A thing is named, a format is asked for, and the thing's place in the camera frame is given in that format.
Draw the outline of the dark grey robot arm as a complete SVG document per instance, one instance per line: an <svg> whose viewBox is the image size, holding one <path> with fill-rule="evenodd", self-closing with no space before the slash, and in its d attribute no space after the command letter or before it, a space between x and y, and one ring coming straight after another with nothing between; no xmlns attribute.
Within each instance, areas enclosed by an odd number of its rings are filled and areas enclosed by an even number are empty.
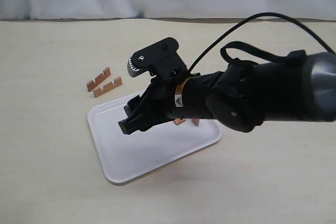
<svg viewBox="0 0 336 224"><path fill-rule="evenodd" d="M124 110L119 127L127 135L175 119L217 120L243 133L266 121L333 122L335 55L294 51L281 63L243 60L179 85L153 78Z"/></svg>

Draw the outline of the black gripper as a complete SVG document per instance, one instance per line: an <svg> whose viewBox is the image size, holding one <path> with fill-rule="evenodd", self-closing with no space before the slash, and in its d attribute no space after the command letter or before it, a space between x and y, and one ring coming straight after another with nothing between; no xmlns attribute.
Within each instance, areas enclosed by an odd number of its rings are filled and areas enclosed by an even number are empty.
<svg viewBox="0 0 336 224"><path fill-rule="evenodd" d="M225 71L189 77L179 85L152 82L143 97L127 102L127 117L118 125L123 134L131 135L173 119L209 119L235 131L251 132L264 120L246 87L256 67L253 61L242 61Z"/></svg>

